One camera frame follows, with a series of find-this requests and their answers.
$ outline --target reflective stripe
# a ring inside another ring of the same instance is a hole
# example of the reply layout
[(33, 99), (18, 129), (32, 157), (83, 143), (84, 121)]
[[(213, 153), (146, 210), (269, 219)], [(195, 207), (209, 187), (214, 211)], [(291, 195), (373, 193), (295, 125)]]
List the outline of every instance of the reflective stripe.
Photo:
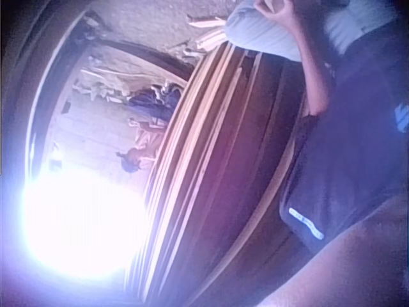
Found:
[(316, 237), (318, 240), (322, 240), (324, 239), (324, 234), (322, 232), (320, 232), (314, 225), (313, 222), (311, 222), (308, 218), (306, 218), (305, 216), (301, 215), (300, 213), (298, 213), (296, 210), (294, 210), (293, 208), (290, 208), (288, 210), (288, 212), (295, 217), (296, 219), (298, 219), (301, 223), (303, 223), (304, 225), (306, 225), (306, 227), (308, 227), (311, 231), (311, 233), (314, 235), (314, 237)]

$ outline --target bright light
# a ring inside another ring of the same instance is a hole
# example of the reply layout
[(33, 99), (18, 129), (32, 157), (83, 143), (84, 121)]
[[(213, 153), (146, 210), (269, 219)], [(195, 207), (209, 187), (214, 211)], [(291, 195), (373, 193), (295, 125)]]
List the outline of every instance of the bright light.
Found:
[(70, 277), (100, 279), (125, 268), (147, 236), (138, 195), (89, 172), (43, 174), (24, 199), (30, 252)]

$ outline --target fabric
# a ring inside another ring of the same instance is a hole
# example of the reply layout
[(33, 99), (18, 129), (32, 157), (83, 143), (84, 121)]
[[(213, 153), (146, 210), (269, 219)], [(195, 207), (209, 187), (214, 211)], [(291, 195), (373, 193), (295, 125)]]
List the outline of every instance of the fabric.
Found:
[(327, 111), (301, 124), (280, 215), (312, 252), (407, 193), (408, 46), (398, 22), (359, 38)]
[[(254, 0), (242, 1), (230, 15), (224, 28), (228, 40), (245, 49), (300, 61), (300, 53), (292, 35), (262, 16), (253, 3)], [(397, 12), (388, 0), (351, 0), (347, 7), (331, 7), (322, 22), (329, 40), (326, 53), (336, 52), (335, 56), (328, 55), (329, 61), (343, 55), (351, 43), (364, 34), (397, 18)]]

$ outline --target hair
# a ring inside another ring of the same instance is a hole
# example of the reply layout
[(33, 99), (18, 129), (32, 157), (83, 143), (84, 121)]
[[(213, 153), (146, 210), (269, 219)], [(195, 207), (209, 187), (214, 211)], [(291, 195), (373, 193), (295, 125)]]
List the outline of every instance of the hair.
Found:
[(128, 156), (126, 154), (117, 152), (116, 156), (121, 158), (121, 166), (124, 171), (127, 173), (135, 173), (141, 169), (141, 162), (135, 165), (133, 162), (129, 161)]

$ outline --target concrete wall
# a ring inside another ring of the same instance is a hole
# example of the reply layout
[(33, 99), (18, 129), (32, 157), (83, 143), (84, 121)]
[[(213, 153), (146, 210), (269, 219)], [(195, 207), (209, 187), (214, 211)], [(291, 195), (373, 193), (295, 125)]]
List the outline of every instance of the concrete wall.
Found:
[(89, 169), (143, 195), (150, 170), (126, 173), (116, 152), (125, 153), (134, 145), (136, 128), (128, 126), (127, 118), (144, 118), (121, 104), (98, 97), (91, 101), (89, 95), (75, 91), (68, 101), (69, 112), (55, 114), (48, 137), (63, 150), (63, 166)]

